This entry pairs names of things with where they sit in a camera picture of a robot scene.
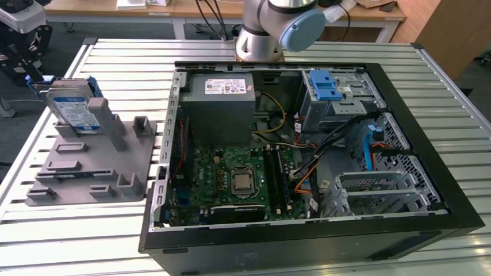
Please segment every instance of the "yellow wire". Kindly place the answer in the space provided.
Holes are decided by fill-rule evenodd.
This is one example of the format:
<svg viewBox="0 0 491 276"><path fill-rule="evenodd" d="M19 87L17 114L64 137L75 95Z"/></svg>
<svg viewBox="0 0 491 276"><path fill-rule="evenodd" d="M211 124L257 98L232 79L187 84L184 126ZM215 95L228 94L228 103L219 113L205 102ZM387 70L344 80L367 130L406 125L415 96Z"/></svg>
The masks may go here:
<svg viewBox="0 0 491 276"><path fill-rule="evenodd" d="M277 105L279 109L281 110L283 119L281 119L280 125L276 126L273 129L267 129L264 131L252 131L252 133L272 133L272 132L277 131L283 127L284 122L285 122L285 113L284 113L283 106L276 101L276 99L268 93L265 93L265 92L260 92L260 93L264 94L275 102L275 104Z"/></svg>

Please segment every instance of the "green motherboard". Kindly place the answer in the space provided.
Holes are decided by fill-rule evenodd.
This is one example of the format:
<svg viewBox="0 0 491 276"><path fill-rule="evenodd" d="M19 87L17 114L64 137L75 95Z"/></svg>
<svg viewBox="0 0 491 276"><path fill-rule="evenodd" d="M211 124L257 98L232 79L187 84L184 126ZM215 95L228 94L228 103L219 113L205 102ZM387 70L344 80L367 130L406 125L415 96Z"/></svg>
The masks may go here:
<svg viewBox="0 0 491 276"><path fill-rule="evenodd" d="M295 169L293 155L288 147L280 149L280 157L284 171L288 173ZM203 212L205 212L203 210L207 206L216 205L264 205L267 210L264 221L304 218L304 203L300 197L292 198L287 212L271 211L263 163L261 148L196 149L192 185L185 190L176 191L177 197L188 197L188 208L181 206L179 215L184 225L203 224ZM251 185L247 185L245 182L232 184L232 181L243 179L236 177L232 180L237 172L244 172L251 176ZM251 190L247 192L239 188L251 188Z"/></svg>

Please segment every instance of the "motherboard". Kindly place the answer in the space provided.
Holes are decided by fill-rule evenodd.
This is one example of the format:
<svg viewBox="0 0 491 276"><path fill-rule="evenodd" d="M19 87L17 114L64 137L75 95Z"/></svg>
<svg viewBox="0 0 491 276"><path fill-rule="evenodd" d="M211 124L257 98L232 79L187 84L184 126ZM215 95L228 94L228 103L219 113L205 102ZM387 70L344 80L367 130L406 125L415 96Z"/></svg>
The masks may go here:
<svg viewBox="0 0 491 276"><path fill-rule="evenodd" d="M303 219L303 200L289 198L288 172L293 169L288 147L196 148L192 185L175 190L173 213L180 220L175 222L233 222L236 214L248 211L263 221Z"/></svg>

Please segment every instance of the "open computer tower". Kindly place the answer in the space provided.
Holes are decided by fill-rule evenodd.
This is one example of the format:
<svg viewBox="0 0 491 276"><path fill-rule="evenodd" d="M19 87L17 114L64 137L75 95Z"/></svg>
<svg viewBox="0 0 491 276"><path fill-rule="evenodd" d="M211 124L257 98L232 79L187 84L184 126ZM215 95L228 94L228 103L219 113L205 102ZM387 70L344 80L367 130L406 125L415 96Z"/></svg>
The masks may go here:
<svg viewBox="0 0 491 276"><path fill-rule="evenodd" d="M171 275L395 259L483 222L379 64L176 63L140 252Z"/></svg>

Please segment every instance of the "white box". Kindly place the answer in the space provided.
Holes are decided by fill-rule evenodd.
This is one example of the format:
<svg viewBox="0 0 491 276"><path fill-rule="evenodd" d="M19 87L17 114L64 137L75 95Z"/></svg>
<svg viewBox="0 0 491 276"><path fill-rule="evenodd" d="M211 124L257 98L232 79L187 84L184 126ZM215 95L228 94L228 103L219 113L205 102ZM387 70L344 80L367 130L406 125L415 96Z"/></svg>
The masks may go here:
<svg viewBox="0 0 491 276"><path fill-rule="evenodd" d="M169 3L171 0L147 0L148 5L167 6Z"/></svg>
<svg viewBox="0 0 491 276"><path fill-rule="evenodd" d="M116 10L141 10L147 9L145 0L117 0Z"/></svg>

